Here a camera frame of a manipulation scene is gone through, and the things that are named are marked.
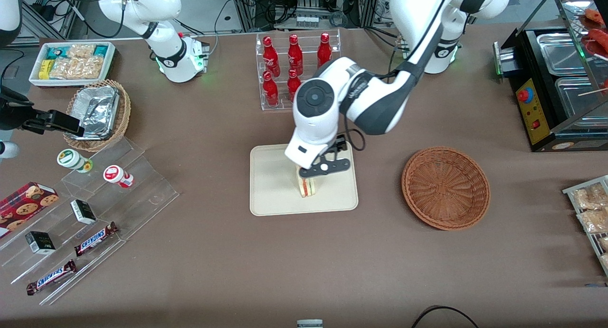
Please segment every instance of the yellow control panel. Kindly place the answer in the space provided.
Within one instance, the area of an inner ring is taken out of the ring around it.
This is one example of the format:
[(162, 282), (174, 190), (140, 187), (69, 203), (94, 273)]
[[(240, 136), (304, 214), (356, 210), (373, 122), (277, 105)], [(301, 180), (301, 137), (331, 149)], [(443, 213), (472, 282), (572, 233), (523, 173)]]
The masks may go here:
[(551, 131), (547, 124), (547, 118), (542, 112), (541, 103), (536, 96), (536, 88), (532, 79), (526, 81), (517, 92), (517, 102), (519, 110), (522, 112), (523, 122), (526, 125), (526, 131), (530, 137), (530, 142), (536, 144), (543, 138), (549, 136)]

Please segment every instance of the coca-cola bottle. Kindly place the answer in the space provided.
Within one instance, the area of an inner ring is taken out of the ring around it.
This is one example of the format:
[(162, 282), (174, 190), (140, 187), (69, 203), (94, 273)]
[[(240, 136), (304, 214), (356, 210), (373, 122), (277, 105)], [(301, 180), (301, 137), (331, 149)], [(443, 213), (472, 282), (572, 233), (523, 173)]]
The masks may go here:
[(332, 59), (332, 46), (330, 46), (330, 34), (321, 34), (321, 44), (317, 50), (317, 68), (321, 68), (325, 62)]
[(266, 96), (268, 105), (270, 107), (278, 106), (278, 88), (276, 87), (274, 80), (272, 80), (270, 71), (264, 71), (262, 77), (264, 77), (262, 88), (264, 88), (264, 95)]
[(289, 35), (289, 51), (287, 51), (287, 57), (289, 57), (289, 68), (295, 69), (298, 75), (302, 75), (304, 72), (304, 58), (302, 56), (302, 48), (298, 44), (298, 35)]
[(302, 85), (302, 81), (298, 77), (297, 71), (291, 68), (289, 70), (289, 80), (287, 80), (287, 88), (289, 89), (289, 101), (293, 103), (295, 97), (295, 91), (298, 90), (298, 87)]
[(262, 42), (264, 43), (264, 64), (266, 65), (266, 69), (271, 71), (274, 77), (278, 77), (281, 75), (281, 68), (278, 66), (278, 54), (272, 46), (272, 40), (269, 36), (265, 36)]

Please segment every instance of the wicker basket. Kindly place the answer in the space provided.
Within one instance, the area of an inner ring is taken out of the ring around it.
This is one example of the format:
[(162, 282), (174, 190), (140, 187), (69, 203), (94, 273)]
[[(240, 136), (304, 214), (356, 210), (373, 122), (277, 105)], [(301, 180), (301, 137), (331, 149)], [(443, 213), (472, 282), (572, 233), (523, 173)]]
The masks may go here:
[(403, 169), (401, 190), (421, 220), (446, 231), (477, 224), (490, 203), (482, 168), (469, 156), (447, 147), (415, 153)]
[[(126, 127), (129, 125), (129, 116), (131, 114), (131, 100), (129, 99), (129, 95), (126, 94), (123, 86), (121, 86), (118, 82), (112, 80), (104, 80), (101, 82), (96, 82), (91, 85), (85, 86), (86, 88), (94, 88), (101, 86), (113, 86), (117, 88), (120, 92), (120, 100), (119, 107), (116, 111), (116, 119), (114, 121), (114, 131), (110, 138), (104, 141), (78, 141), (69, 138), (67, 134), (63, 134), (63, 138), (67, 141), (70, 147), (78, 150), (85, 150), (90, 152), (97, 152), (108, 146), (109, 144), (118, 141), (122, 136), (124, 136), (124, 132), (126, 131)], [(72, 112), (72, 106), (74, 105), (74, 100), (76, 99), (76, 94), (72, 97), (72, 101), (67, 106), (67, 113)]]

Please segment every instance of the yogurt bottle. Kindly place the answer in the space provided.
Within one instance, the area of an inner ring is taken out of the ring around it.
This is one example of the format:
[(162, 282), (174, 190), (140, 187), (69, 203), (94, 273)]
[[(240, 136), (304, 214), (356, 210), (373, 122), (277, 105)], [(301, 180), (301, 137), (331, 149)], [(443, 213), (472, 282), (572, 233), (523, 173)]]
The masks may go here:
[(68, 169), (76, 170), (80, 173), (85, 173), (93, 169), (93, 161), (82, 157), (78, 151), (74, 149), (65, 149), (57, 155), (57, 163)]
[(133, 185), (133, 175), (128, 174), (123, 168), (115, 165), (106, 168), (104, 179), (109, 183), (116, 183), (123, 188)]

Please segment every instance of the snickers bar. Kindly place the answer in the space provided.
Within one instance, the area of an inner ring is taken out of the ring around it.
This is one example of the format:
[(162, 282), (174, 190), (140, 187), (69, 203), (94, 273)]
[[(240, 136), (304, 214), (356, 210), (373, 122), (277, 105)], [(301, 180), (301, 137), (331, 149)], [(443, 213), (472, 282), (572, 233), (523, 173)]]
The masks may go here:
[(28, 284), (28, 295), (32, 296), (33, 294), (40, 291), (46, 285), (49, 285), (52, 282), (57, 282), (59, 278), (66, 276), (70, 273), (76, 273), (76, 264), (72, 259), (67, 262), (67, 264), (63, 265), (63, 267), (58, 268), (57, 270), (47, 274), (43, 278), (39, 279), (38, 282), (31, 282)]
[(76, 250), (76, 257), (82, 256), (85, 252), (94, 248), (100, 242), (106, 240), (108, 237), (110, 237), (110, 235), (112, 235), (112, 233), (116, 231), (118, 231), (116, 224), (111, 222), (108, 226), (105, 226), (104, 229), (93, 235), (93, 237), (86, 239), (82, 244), (74, 247), (74, 250)]

